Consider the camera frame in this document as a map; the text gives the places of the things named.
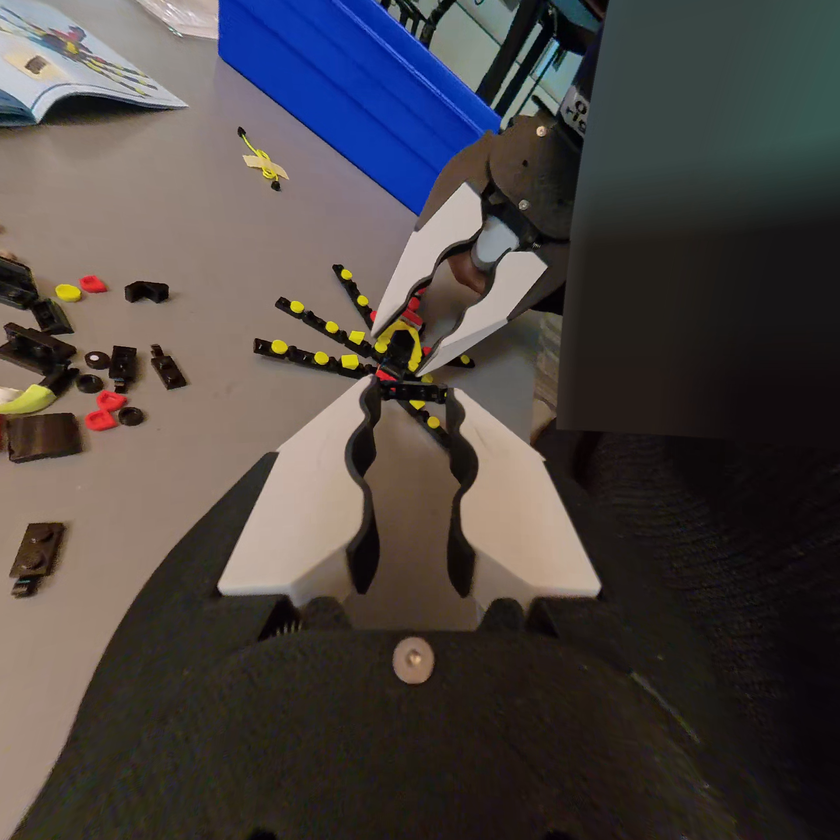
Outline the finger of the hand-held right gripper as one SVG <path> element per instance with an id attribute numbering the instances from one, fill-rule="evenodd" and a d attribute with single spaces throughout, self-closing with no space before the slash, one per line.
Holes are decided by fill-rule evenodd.
<path id="1" fill-rule="evenodd" d="M 444 257 L 478 236 L 484 218 L 481 194 L 494 133 L 458 152 L 437 176 L 376 311 L 371 334 L 379 337 L 404 311 L 415 290 L 428 283 Z"/>
<path id="2" fill-rule="evenodd" d="M 497 263 L 483 295 L 436 342 L 416 374 L 431 373 L 453 361 L 560 289 L 566 281 L 569 261 L 569 245 L 541 245 L 537 249 L 507 252 Z"/>

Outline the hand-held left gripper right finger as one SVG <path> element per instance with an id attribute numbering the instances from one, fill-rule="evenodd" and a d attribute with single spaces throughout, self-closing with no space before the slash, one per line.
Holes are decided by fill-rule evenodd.
<path id="1" fill-rule="evenodd" d="M 511 599 L 595 599 L 602 583 L 543 457 L 461 389 L 446 399 L 451 507 L 447 571 L 488 608 Z"/>

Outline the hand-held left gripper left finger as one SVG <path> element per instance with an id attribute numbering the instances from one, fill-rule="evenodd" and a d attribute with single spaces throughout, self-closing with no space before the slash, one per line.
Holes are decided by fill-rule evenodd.
<path id="1" fill-rule="evenodd" d="M 365 476 L 381 409 L 380 382 L 365 377 L 278 448 L 218 580 L 221 595 L 304 606 L 369 591 L 380 538 Z"/>

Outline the pile of loose lego pieces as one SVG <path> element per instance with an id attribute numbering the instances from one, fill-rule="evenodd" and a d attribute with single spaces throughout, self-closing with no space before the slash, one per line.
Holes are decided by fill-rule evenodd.
<path id="1" fill-rule="evenodd" d="M 2 444 L 11 463 L 78 455 L 83 427 L 100 433 L 145 421 L 144 411 L 129 401 L 140 369 L 138 349 L 115 344 L 110 352 L 88 351 L 87 371 L 81 371 L 74 365 L 77 347 L 66 341 L 74 329 L 60 302 L 107 290 L 98 276 L 88 275 L 76 285 L 58 285 L 52 298 L 42 297 L 31 269 L 2 252 L 2 305 L 36 322 L 35 328 L 16 322 L 2 327 L 2 362 L 38 377 L 24 389 L 2 387 Z"/>

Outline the blue plastic bin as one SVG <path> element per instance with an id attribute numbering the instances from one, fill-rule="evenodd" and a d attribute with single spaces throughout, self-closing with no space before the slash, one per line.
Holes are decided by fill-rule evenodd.
<path id="1" fill-rule="evenodd" d="M 501 117 L 372 1 L 221 1 L 220 58 L 419 214 Z"/>

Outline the black metal table frame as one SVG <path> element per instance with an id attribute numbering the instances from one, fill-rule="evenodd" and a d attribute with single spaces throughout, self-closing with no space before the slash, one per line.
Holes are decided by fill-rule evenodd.
<path id="1" fill-rule="evenodd" d="M 476 94 L 503 122 L 531 102 L 559 102 L 595 34 L 607 1 L 518 2 L 509 30 Z"/>

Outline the black two-stud lego plate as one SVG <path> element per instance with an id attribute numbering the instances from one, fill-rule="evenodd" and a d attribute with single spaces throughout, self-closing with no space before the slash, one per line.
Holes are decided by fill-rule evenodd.
<path id="1" fill-rule="evenodd" d="M 9 576 L 11 595 L 24 599 L 37 594 L 54 570 L 67 526 L 63 522 L 32 522 L 27 525 Z"/>

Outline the person's right hand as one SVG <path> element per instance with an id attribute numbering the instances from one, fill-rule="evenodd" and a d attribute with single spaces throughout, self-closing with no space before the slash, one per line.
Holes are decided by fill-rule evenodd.
<path id="1" fill-rule="evenodd" d="M 476 266 L 470 252 L 453 254 L 447 258 L 447 262 L 453 278 L 460 285 L 479 296 L 485 293 L 490 275 Z"/>

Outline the lego spider model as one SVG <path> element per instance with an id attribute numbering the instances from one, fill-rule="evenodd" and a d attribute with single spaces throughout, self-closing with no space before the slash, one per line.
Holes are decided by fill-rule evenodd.
<path id="1" fill-rule="evenodd" d="M 255 339 L 253 351 L 267 360 L 325 371 L 354 381 L 374 376 L 377 381 L 435 384 L 431 374 L 417 375 L 418 366 L 431 350 L 424 343 L 426 323 L 419 312 L 429 285 L 430 281 L 415 290 L 404 311 L 380 338 L 373 341 L 368 340 L 364 330 L 343 330 L 336 322 L 320 318 L 301 301 L 279 297 L 275 304 L 278 310 L 340 344 L 345 353 L 332 356 L 322 351 L 311 352 L 279 339 Z M 440 418 L 427 409 L 427 404 L 433 403 L 394 402 L 399 403 L 403 411 L 436 440 L 443 450 L 449 451 L 450 436 L 447 428 Z"/>

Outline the lego instruction booklet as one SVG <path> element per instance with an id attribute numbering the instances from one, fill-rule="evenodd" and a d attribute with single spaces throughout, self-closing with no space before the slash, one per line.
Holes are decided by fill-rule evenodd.
<path id="1" fill-rule="evenodd" d="M 41 2 L 1 2 L 1 126 L 42 122 L 57 103 L 109 100 L 149 110 L 186 103 L 95 37 Z"/>

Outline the small black lego plate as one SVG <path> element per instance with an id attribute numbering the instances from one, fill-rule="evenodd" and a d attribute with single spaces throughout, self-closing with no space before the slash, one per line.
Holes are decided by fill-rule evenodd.
<path id="1" fill-rule="evenodd" d="M 381 399 L 405 403 L 445 404 L 450 389 L 445 385 L 379 381 Z"/>

